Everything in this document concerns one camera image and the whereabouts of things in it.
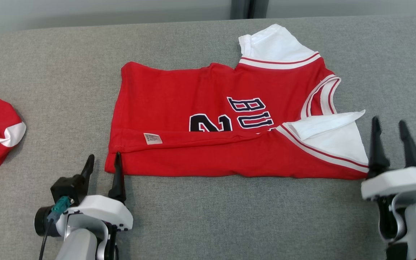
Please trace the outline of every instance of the gray fabric surface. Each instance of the gray fabric surface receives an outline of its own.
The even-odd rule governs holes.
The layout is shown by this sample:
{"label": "gray fabric surface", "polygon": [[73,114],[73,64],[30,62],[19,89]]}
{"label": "gray fabric surface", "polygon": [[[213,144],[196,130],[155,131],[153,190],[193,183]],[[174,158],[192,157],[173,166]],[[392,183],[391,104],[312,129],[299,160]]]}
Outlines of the gray fabric surface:
{"label": "gray fabric surface", "polygon": [[[219,62],[235,66],[237,37],[273,23],[320,51],[342,84],[339,112],[366,109],[357,121],[366,150],[380,115],[391,164],[403,166],[397,123],[416,140],[416,17],[236,20],[42,29],[0,38],[0,98],[28,126],[0,167],[0,259],[35,259],[36,210],[52,204],[49,187],[97,161],[90,194],[105,195],[109,127],[128,61],[158,69]],[[381,260],[375,204],[360,181],[333,179],[126,178],[134,228],[118,234],[121,259]],[[61,238],[48,239],[45,259]]]}

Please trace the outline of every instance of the gray wall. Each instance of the gray wall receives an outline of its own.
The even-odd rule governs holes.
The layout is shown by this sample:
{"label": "gray wall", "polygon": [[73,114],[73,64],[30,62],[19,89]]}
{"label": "gray wall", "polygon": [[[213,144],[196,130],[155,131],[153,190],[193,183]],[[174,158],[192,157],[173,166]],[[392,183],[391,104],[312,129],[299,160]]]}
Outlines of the gray wall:
{"label": "gray wall", "polygon": [[416,14],[416,0],[269,0],[267,18]]}
{"label": "gray wall", "polygon": [[0,0],[0,33],[59,26],[226,20],[231,0]]}
{"label": "gray wall", "polygon": [[[0,33],[59,26],[226,20],[230,7],[231,0],[0,0]],[[267,17],[391,13],[416,13],[416,0],[269,0]]]}

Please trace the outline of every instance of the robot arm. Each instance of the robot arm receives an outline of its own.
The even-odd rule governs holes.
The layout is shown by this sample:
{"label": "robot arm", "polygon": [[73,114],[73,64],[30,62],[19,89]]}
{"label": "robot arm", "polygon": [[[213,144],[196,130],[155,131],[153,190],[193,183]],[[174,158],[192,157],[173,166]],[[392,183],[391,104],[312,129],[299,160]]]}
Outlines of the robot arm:
{"label": "robot arm", "polygon": [[126,191],[120,153],[115,158],[116,172],[108,197],[86,196],[93,166],[94,155],[90,155],[81,175],[62,177],[51,187],[56,203],[65,196],[72,202],[53,227],[48,221],[52,206],[42,207],[36,213],[38,235],[64,237],[56,260],[118,260],[117,232],[133,227],[133,216],[124,204]]}
{"label": "robot arm", "polygon": [[373,118],[369,172],[361,193],[363,199],[378,205],[378,230],[387,244],[387,260],[416,260],[416,145],[404,121],[399,122],[399,129],[406,166],[390,170],[380,139],[380,122]]}

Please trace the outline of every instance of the clothing label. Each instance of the clothing label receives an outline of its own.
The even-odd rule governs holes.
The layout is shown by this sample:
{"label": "clothing label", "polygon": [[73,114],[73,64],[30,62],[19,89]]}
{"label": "clothing label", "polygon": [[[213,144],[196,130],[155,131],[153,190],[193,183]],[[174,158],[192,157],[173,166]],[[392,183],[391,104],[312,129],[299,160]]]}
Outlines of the clothing label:
{"label": "clothing label", "polygon": [[163,143],[160,135],[148,134],[144,133],[144,137],[146,138],[147,144],[160,144]]}

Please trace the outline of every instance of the red basketball jersey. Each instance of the red basketball jersey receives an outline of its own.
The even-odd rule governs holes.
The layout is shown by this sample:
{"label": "red basketball jersey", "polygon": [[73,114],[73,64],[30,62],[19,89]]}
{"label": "red basketball jersey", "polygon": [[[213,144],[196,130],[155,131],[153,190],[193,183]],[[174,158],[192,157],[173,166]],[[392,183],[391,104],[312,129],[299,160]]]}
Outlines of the red basketball jersey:
{"label": "red basketball jersey", "polygon": [[365,178],[355,120],[332,102],[340,78],[279,25],[239,38],[235,69],[122,68],[105,170],[125,174]]}

